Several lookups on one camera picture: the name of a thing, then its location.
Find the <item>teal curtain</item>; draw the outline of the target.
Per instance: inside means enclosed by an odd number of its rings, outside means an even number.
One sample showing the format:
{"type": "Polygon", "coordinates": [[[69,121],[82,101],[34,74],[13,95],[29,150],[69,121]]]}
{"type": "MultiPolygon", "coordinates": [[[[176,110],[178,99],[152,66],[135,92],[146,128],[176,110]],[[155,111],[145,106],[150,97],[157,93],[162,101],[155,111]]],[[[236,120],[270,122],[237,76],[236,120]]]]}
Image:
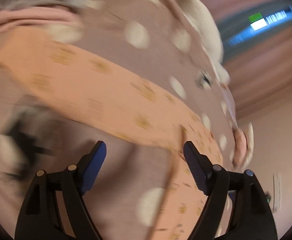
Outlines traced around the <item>teal curtain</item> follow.
{"type": "Polygon", "coordinates": [[[292,25],[292,0],[273,0],[219,21],[226,63],[292,25]]]}

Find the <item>folded cream white garment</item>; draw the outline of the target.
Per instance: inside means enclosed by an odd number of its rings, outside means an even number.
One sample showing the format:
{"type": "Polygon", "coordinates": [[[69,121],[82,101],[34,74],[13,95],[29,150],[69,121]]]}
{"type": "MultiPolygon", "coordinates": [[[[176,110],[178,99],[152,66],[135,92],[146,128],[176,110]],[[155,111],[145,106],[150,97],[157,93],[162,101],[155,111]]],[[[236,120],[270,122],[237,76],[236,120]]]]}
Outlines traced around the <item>folded cream white garment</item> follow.
{"type": "Polygon", "coordinates": [[[244,128],[244,134],[246,137],[247,142],[247,152],[246,152],[246,158],[244,160],[244,168],[246,168],[253,157],[253,151],[254,151],[254,132],[253,132],[253,125],[250,122],[247,124],[247,126],[244,128]]]}

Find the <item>white wall socket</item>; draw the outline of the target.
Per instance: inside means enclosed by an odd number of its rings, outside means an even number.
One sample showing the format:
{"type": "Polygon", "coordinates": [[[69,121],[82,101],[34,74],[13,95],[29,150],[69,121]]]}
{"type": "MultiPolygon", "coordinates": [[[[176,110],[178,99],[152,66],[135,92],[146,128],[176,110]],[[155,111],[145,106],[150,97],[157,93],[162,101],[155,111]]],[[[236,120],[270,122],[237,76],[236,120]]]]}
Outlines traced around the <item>white wall socket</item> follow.
{"type": "Polygon", "coordinates": [[[273,213],[281,209],[282,203],[282,181],[281,174],[273,175],[273,213]]]}

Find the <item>white goose plush toy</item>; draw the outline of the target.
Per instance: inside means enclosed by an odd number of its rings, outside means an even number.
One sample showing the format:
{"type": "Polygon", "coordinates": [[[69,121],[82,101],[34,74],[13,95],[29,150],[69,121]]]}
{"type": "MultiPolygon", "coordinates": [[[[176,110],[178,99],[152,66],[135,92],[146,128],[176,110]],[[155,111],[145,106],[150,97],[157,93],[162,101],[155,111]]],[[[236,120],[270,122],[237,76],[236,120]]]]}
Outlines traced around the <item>white goose plush toy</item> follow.
{"type": "Polygon", "coordinates": [[[222,87],[230,84],[230,75],[222,66],[224,47],[220,32],[209,9],[200,0],[177,0],[183,14],[199,33],[203,49],[212,63],[218,83],[222,87]]]}

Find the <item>pink curtain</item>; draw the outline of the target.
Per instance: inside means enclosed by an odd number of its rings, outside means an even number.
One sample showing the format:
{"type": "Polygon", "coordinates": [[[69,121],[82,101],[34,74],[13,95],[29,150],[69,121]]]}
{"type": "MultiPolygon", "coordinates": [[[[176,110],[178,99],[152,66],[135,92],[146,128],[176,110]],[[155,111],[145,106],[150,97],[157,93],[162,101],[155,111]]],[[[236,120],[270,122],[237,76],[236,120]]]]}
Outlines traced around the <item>pink curtain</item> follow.
{"type": "MultiPolygon", "coordinates": [[[[273,0],[200,0],[217,23],[228,16],[273,0]]],[[[238,118],[292,98],[292,25],[223,63],[238,118]]]]}

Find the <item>mauve polka dot blanket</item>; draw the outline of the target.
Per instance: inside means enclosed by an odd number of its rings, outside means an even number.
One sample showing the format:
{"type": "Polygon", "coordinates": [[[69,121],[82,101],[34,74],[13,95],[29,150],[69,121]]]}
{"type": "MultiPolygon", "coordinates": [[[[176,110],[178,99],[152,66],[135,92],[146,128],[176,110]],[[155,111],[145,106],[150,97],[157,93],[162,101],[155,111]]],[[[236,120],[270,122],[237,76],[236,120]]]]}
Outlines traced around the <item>mauve polka dot blanket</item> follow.
{"type": "Polygon", "coordinates": [[[187,239],[202,213],[183,157],[222,164],[232,96],[215,69],[199,0],[0,0],[0,225],[15,235],[38,170],[98,140],[107,156],[84,195],[104,239],[187,239]]]}

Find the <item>peach cartoon print shirt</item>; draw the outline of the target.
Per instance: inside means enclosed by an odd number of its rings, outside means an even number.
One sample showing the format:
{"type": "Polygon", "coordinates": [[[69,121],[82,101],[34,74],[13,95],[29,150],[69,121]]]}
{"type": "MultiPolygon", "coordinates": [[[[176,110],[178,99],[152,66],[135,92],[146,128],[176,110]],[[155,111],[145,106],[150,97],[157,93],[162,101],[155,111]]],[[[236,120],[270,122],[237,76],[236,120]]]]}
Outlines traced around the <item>peach cartoon print shirt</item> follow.
{"type": "Polygon", "coordinates": [[[139,145],[169,150],[173,175],[152,239],[187,239],[206,197],[195,188],[182,143],[216,164],[234,146],[235,104],[198,34],[182,28],[90,29],[75,45],[39,27],[0,41],[0,67],[68,118],[139,145]]]}

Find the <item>light pink folded garment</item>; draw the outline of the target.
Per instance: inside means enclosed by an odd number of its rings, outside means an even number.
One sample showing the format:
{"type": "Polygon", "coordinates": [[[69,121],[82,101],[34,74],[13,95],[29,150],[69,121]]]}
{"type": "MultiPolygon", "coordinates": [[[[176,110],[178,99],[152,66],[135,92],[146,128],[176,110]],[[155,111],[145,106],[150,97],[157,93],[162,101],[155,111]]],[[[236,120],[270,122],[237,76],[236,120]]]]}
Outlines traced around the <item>light pink folded garment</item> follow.
{"type": "Polygon", "coordinates": [[[72,27],[82,26],[78,14],[70,8],[57,5],[53,7],[27,7],[19,10],[0,10],[0,33],[19,25],[64,24],[72,27]]]}

